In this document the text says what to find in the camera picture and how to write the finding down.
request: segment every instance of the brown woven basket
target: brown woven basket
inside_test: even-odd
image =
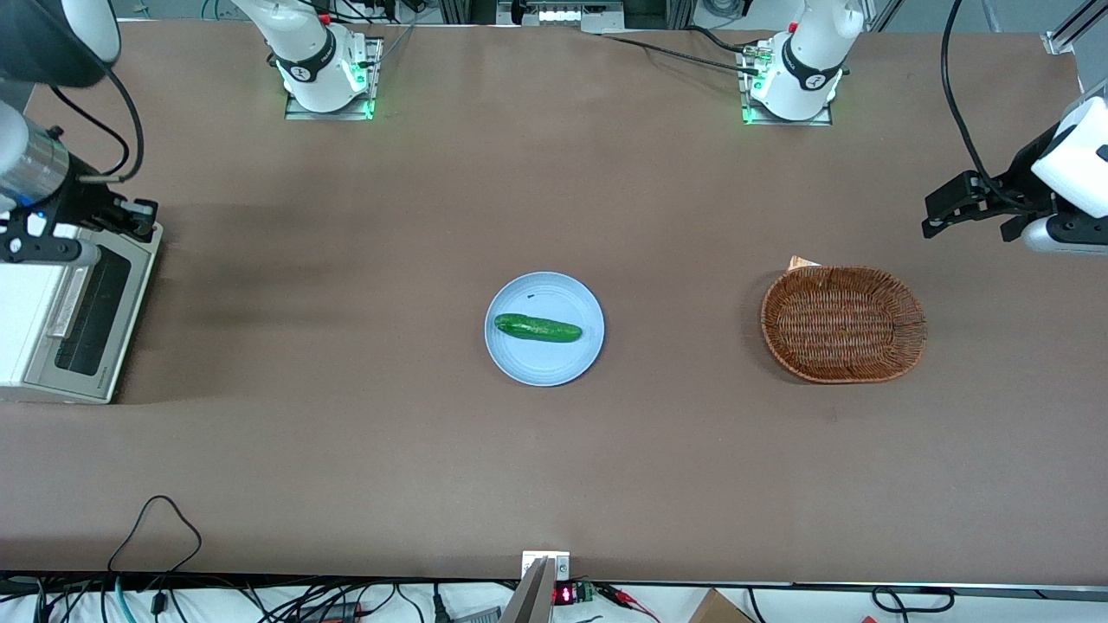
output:
[[[808,266],[782,275],[762,300],[773,357],[812,382],[880,382],[923,356],[927,325],[912,290],[865,266]]]

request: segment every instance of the light blue plate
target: light blue plate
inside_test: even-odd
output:
[[[581,338],[570,344],[512,337],[496,328],[501,314],[523,314],[577,325]],[[601,354],[604,313],[584,284],[561,273],[532,273],[504,286],[485,314],[485,346],[504,374],[520,382],[553,387],[579,377]]]

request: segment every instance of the cucumber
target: cucumber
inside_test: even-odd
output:
[[[496,328],[520,339],[556,341],[568,344],[581,337],[581,327],[545,318],[532,318],[523,314],[501,314],[493,319]]]

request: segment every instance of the digital display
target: digital display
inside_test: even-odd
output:
[[[577,588],[573,582],[558,582],[554,588],[554,599],[551,600],[554,605],[570,605],[577,603]]]

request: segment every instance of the table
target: table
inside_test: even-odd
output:
[[[550,548],[594,578],[1108,583],[1106,264],[999,222],[922,238],[971,166],[937,35],[862,37],[834,126],[802,129],[743,126],[727,72],[494,28],[418,29],[372,122],[286,122],[250,24],[122,31],[148,151],[121,191],[162,203],[164,256],[117,406],[0,407],[0,568],[101,569],[167,493],[192,570],[511,576]],[[1032,35],[956,35],[952,75],[994,174],[1077,94]],[[127,127],[109,84],[75,96]],[[29,114],[111,164],[49,93]],[[783,372],[757,318],[792,254],[906,282],[920,366]],[[607,320],[553,389],[482,339],[538,269]],[[161,509],[121,565],[187,537]]]

